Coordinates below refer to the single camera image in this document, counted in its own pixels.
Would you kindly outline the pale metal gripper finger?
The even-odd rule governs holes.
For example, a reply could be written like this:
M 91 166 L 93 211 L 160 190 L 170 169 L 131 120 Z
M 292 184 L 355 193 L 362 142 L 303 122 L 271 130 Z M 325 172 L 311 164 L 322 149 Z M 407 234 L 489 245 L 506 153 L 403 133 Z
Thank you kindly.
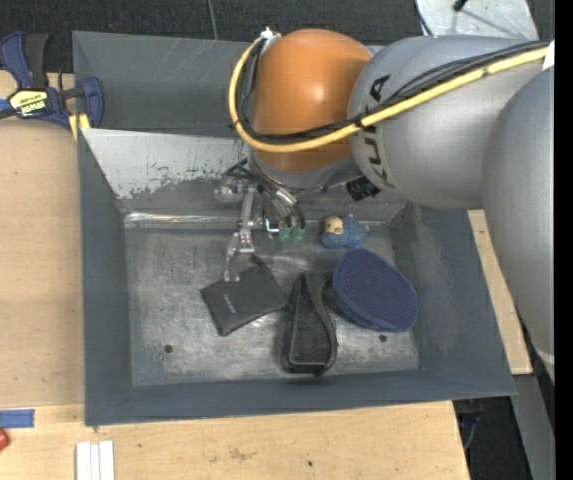
M 241 231 L 239 234 L 239 254 L 249 266 L 256 265 L 255 245 L 252 231 Z
M 240 236 L 238 233 L 233 233 L 228 240 L 224 253 L 224 267 L 223 267 L 223 280 L 225 282 L 237 282 L 239 275 L 237 274 L 235 261 L 240 250 Z

